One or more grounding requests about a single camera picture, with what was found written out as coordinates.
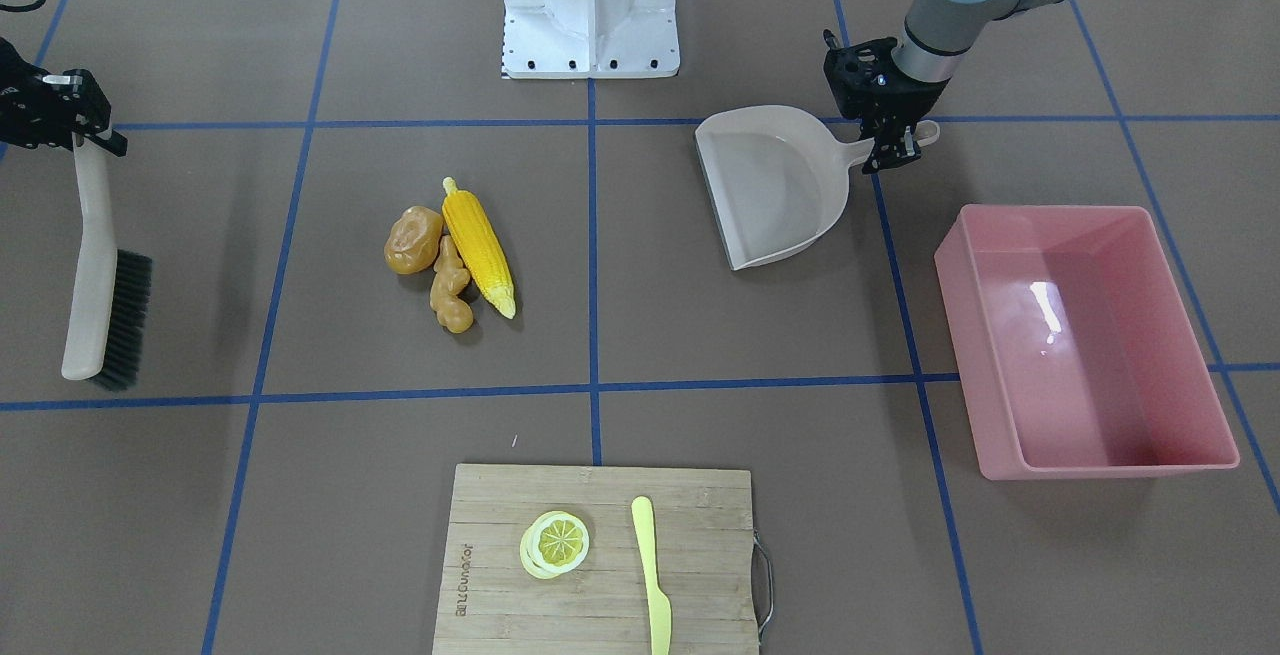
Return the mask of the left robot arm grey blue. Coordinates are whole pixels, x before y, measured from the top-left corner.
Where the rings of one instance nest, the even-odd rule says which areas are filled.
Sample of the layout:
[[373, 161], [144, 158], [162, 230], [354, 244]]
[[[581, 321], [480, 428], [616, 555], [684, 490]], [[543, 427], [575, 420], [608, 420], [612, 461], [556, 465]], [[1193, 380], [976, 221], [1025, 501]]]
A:
[[913, 0], [900, 35], [841, 43], [823, 32], [823, 73], [841, 116], [870, 141], [865, 175], [922, 157], [923, 122], [989, 22], [1065, 0]]

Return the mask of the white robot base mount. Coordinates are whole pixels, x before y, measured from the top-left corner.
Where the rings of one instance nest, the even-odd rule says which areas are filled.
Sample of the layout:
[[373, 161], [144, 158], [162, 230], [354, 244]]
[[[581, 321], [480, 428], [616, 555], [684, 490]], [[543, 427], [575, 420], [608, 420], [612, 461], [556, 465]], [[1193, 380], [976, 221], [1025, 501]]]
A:
[[503, 0], [500, 72], [513, 81], [668, 78], [677, 0]]

